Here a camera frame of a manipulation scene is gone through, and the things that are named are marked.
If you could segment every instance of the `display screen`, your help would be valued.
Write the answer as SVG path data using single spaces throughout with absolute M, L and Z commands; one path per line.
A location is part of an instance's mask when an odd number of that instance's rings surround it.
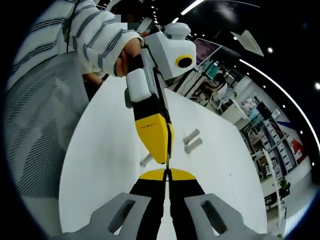
M 221 45 L 211 41 L 197 38 L 194 42 L 196 47 L 196 65 L 199 66 L 214 54 Z

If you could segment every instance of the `white table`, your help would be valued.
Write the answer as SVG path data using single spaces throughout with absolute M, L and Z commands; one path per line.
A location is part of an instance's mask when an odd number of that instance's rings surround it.
M 63 232 L 87 225 L 92 212 L 121 192 L 129 192 L 139 176 L 162 168 L 155 161 L 141 167 L 148 151 L 135 129 L 132 109 L 124 102 L 125 79 L 109 77 L 81 117 L 69 144 L 59 189 Z M 237 128 L 222 117 L 170 90 L 165 91 L 174 128 L 172 168 L 196 176 L 206 193 L 214 193 L 243 215 L 258 233 L 267 232 L 264 195 L 250 153 Z M 199 129 L 203 143 L 191 154 L 183 138 Z M 176 239 L 164 203 L 158 239 Z

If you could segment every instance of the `black ceiling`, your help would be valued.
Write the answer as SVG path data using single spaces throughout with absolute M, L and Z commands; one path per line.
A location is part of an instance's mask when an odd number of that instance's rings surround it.
M 143 15 L 152 19 L 156 15 L 161 25 L 179 18 L 178 22 L 188 24 L 193 39 L 197 34 L 239 53 L 243 60 L 270 76 L 293 97 L 319 138 L 320 91 L 315 89 L 315 83 L 320 82 L 320 12 L 317 1 L 207 0 L 182 16 L 180 13 L 194 1 L 144 0 Z M 264 57 L 245 50 L 230 33 L 241 34 L 244 30 L 250 31 Z M 273 53 L 267 51 L 268 47 L 273 48 Z M 258 85 L 266 85 L 265 91 L 279 106 L 287 106 L 283 111 L 297 132 L 303 131 L 300 136 L 303 145 L 310 159 L 320 166 L 319 148 L 297 108 L 261 74 L 243 63 L 237 62 L 236 65 L 237 71 L 249 72 Z

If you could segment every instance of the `gray mesh chair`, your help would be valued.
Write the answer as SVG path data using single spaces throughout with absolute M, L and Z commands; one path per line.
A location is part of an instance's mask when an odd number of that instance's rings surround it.
M 12 180 L 49 236 L 61 234 L 61 170 L 88 103 L 75 52 L 42 62 L 6 94 L 4 137 Z

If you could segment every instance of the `striped shirt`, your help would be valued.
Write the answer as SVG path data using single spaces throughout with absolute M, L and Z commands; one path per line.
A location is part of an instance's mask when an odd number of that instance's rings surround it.
M 21 77 L 41 62 L 67 51 L 67 32 L 70 26 L 69 46 L 103 72 L 114 75 L 114 66 L 121 51 L 131 39 L 143 39 L 134 30 L 122 29 L 115 15 L 98 10 L 93 0 L 56 0 L 33 24 L 21 45 L 9 78 L 8 91 Z

